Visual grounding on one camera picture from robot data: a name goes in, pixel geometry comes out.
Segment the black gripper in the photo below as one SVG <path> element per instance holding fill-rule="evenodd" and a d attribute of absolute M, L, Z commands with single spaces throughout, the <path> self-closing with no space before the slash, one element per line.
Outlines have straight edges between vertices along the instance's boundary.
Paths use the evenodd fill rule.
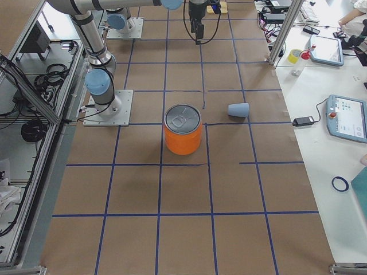
<path fill-rule="evenodd" d="M 196 33 L 196 43 L 200 44 L 204 37 L 204 25 L 202 19 L 206 14 L 206 7 L 209 1 L 189 0 L 189 19 L 191 32 Z"/>

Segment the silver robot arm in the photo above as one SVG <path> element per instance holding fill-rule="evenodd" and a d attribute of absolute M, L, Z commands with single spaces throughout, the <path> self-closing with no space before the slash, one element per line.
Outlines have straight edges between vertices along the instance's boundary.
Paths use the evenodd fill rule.
<path fill-rule="evenodd" d="M 134 30 L 135 22 L 131 17 L 131 12 L 128 7 L 106 9 L 106 12 L 109 27 L 120 33 L 130 33 Z"/>
<path fill-rule="evenodd" d="M 95 113 L 93 121 L 106 123 L 119 116 L 129 117 L 130 111 L 124 111 L 122 100 L 114 87 L 116 60 L 108 50 L 102 35 L 94 22 L 92 12 L 105 10 L 107 23 L 116 30 L 128 29 L 132 22 L 130 8 L 142 6 L 163 6 L 168 10 L 177 10 L 181 5 L 188 5 L 190 32 L 195 35 L 194 41 L 200 44 L 204 37 L 202 19 L 207 6 L 214 9 L 221 6 L 217 1 L 49 1 L 51 7 L 70 16 L 88 55 L 91 66 L 85 76 L 85 86 L 94 100 Z"/>

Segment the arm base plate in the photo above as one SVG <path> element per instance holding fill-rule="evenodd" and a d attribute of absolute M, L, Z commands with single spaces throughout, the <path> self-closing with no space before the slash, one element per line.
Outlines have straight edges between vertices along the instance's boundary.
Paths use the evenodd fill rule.
<path fill-rule="evenodd" d="M 83 126 L 129 126 L 133 93 L 133 90 L 115 90 L 115 99 L 105 111 L 103 110 L 106 107 L 96 105 L 92 96 L 90 96 L 88 104 L 92 104 L 94 107 L 87 109 L 85 114 L 87 118 L 84 119 Z"/>
<path fill-rule="evenodd" d="M 109 30 L 108 40 L 132 40 L 141 39 L 144 18 L 130 17 L 125 19 L 120 16 L 113 16 L 107 19 Z"/>

